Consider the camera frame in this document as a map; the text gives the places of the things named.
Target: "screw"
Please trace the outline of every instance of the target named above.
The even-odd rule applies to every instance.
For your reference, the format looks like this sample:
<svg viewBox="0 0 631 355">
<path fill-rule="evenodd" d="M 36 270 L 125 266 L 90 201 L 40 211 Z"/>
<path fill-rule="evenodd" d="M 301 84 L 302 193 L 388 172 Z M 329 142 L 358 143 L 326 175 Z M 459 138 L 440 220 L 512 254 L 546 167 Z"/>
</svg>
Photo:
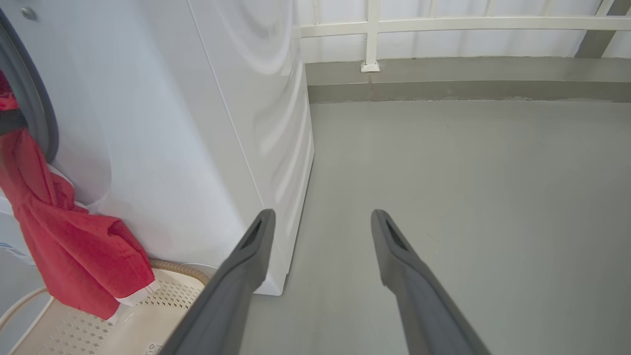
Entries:
<svg viewBox="0 0 631 355">
<path fill-rule="evenodd" d="M 24 6 L 23 8 L 21 8 L 20 13 L 27 20 L 35 21 L 37 19 L 37 14 L 30 6 Z"/>
</svg>

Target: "railing post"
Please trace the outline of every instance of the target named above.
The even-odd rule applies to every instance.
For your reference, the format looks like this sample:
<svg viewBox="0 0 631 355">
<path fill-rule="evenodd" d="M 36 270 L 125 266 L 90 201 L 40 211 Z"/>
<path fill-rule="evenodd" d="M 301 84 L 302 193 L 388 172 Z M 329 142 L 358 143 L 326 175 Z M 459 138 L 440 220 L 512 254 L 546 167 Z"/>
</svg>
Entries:
<svg viewBox="0 0 631 355">
<path fill-rule="evenodd" d="M 379 34 L 379 0 L 368 0 L 368 18 L 366 34 L 366 61 L 362 64 L 362 73 L 379 71 L 377 63 L 377 35 Z"/>
</svg>

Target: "white panel behind railing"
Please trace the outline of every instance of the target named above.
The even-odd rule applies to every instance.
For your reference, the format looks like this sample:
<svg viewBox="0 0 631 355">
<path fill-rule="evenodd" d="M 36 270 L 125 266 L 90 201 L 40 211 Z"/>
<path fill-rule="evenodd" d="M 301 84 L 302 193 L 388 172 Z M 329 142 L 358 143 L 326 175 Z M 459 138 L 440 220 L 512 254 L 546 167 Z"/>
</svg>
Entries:
<svg viewBox="0 0 631 355">
<path fill-rule="evenodd" d="M 302 39 L 305 61 L 313 63 L 370 61 L 366 42 L 371 40 L 377 43 L 376 59 L 457 56 L 571 57 L 576 53 L 587 29 L 631 28 L 628 18 L 623 18 L 626 21 L 618 21 L 619 19 L 613 18 L 617 16 L 604 17 L 612 2 L 604 0 L 600 8 L 601 0 L 298 0 L 298 5 L 302 15 L 303 37 L 325 36 Z M 379 33 L 376 36 L 365 34 L 369 27 L 366 21 L 368 3 L 379 3 L 379 31 L 384 32 L 384 27 L 388 27 L 387 31 L 390 33 Z M 517 25 L 501 23 L 501 19 L 496 19 L 507 16 L 529 18 L 518 18 Z M 539 21 L 542 16 L 552 18 Z M 410 23 L 410 18 L 425 18 L 430 21 Z M 444 21 L 444 18 L 455 19 L 449 22 Z M 407 32 L 393 32 L 395 27 L 407 27 Z M 515 29 L 482 29 L 507 27 Z M 631 44 L 629 40 L 631 39 L 627 40 L 624 33 L 619 32 L 614 42 L 621 43 L 620 49 L 608 51 L 606 55 L 628 56 L 629 53 L 625 55 L 625 45 Z"/>
</svg>

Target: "washing machine drum opening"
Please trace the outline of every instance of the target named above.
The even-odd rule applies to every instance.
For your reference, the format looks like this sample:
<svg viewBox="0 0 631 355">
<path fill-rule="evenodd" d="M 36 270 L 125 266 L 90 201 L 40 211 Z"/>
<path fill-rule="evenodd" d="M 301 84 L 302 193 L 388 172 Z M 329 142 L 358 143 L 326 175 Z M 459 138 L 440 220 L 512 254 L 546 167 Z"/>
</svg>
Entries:
<svg viewBox="0 0 631 355">
<path fill-rule="evenodd" d="M 0 135 L 28 131 L 51 162 L 59 133 L 52 105 L 24 45 L 0 10 Z"/>
</svg>

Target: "basket handle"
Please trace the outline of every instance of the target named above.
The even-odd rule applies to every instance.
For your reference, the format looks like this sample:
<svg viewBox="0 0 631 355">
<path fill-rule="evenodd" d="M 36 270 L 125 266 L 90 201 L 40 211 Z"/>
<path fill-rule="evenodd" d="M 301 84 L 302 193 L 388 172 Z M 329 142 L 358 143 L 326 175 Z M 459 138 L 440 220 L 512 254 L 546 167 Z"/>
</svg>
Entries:
<svg viewBox="0 0 631 355">
<path fill-rule="evenodd" d="M 6 312 L 4 312 L 2 318 L 0 318 L 0 332 L 4 330 L 4 327 L 9 323 L 13 316 L 15 316 L 16 313 L 22 309 L 22 307 L 26 306 L 29 301 L 44 292 L 47 292 L 46 287 L 40 287 L 27 294 L 26 296 L 20 298 L 19 301 L 14 303 Z"/>
</svg>

